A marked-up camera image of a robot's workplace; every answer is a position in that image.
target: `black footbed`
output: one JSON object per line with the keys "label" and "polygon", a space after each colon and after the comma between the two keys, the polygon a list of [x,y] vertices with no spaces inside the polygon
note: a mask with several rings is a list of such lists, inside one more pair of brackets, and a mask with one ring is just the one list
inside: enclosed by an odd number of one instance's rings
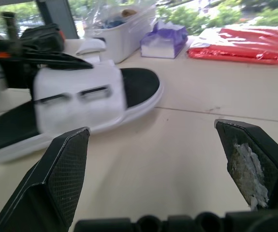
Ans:
{"label": "black footbed", "polygon": [[[157,75],[147,69],[121,69],[127,107],[151,98],[160,83]],[[33,102],[22,104],[0,116],[0,149],[39,135]]]}
{"label": "black footbed", "polygon": [[38,135],[31,101],[0,116],[0,149]]}

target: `clear plastic bag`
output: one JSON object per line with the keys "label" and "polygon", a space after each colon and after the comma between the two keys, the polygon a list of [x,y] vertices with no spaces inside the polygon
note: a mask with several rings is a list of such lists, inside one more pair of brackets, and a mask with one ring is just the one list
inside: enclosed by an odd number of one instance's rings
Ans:
{"label": "clear plastic bag", "polygon": [[126,23],[133,17],[139,17],[147,8],[154,5],[156,0],[134,0],[127,5],[122,0],[99,0],[93,10],[87,15],[86,25],[92,35],[100,29],[110,29]]}
{"label": "clear plastic bag", "polygon": [[206,29],[191,44],[191,58],[278,64],[277,27]]}

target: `white sole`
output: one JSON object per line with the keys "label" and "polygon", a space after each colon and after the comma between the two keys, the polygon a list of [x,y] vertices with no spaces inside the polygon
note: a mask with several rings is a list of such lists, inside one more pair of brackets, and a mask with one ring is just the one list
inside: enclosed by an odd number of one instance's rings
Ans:
{"label": "white sole", "polygon": [[[117,128],[123,124],[134,121],[151,110],[158,104],[162,95],[163,95],[164,87],[163,84],[160,83],[160,86],[157,92],[147,101],[129,108],[126,111],[126,115],[124,120],[121,123],[110,126],[103,130],[91,130],[91,134],[96,134],[100,132],[105,132],[114,128]],[[19,157],[27,156],[32,152],[47,148],[52,142],[52,138],[49,136],[45,136],[44,134],[39,134],[37,136],[31,137],[29,139],[20,141],[16,144],[12,144],[10,146],[4,147],[0,149],[0,163],[8,162]]]}

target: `orange tab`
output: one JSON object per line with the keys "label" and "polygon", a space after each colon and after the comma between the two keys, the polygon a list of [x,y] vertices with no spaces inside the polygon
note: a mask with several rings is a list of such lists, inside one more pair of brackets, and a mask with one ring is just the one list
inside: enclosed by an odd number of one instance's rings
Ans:
{"label": "orange tab", "polygon": [[10,58],[11,55],[7,52],[0,52],[0,58]]}

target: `black bag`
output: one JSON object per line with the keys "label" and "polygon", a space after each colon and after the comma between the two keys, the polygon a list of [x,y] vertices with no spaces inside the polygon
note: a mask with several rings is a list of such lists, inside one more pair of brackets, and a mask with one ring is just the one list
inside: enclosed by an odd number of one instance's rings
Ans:
{"label": "black bag", "polygon": [[62,52],[64,50],[64,37],[57,24],[26,29],[20,41],[24,47],[37,51]]}

